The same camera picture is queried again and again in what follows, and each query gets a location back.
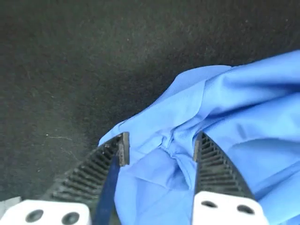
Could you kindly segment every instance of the blue fabric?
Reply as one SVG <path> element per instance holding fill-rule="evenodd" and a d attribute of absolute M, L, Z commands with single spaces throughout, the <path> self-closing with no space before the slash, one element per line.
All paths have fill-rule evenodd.
<path fill-rule="evenodd" d="M 271 225 L 300 224 L 300 51 L 179 74 L 151 106 L 101 140 L 130 132 L 115 195 L 123 225 L 188 225 L 204 130 L 227 153 Z"/>

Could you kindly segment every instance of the blue shirt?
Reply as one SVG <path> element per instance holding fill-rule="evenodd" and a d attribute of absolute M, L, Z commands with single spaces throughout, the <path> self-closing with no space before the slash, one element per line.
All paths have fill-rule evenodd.
<path fill-rule="evenodd" d="M 195 138 L 206 132 L 235 163 L 271 225 L 300 224 L 300 51 L 179 74 L 128 131 L 130 165 L 115 194 L 123 225 L 189 225 Z"/>

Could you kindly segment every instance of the ribbed rubber pad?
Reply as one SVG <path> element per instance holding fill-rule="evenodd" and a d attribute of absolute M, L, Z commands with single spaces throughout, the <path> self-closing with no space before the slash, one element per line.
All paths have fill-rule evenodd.
<path fill-rule="evenodd" d="M 84 161 L 58 179 L 41 199 L 84 203 L 94 210 L 114 158 L 117 158 L 118 166 L 129 164 L 128 133 L 122 133 L 93 150 Z"/>
<path fill-rule="evenodd" d="M 195 194 L 210 191 L 254 199 L 238 169 L 204 132 L 195 142 L 194 161 L 198 163 Z"/>

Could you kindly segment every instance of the black fabric surface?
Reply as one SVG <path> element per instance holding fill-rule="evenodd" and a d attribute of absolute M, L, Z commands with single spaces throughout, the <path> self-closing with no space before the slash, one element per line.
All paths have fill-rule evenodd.
<path fill-rule="evenodd" d="M 178 73 L 300 48 L 299 0 L 3 0 L 0 16 L 0 200 L 41 194 Z"/>

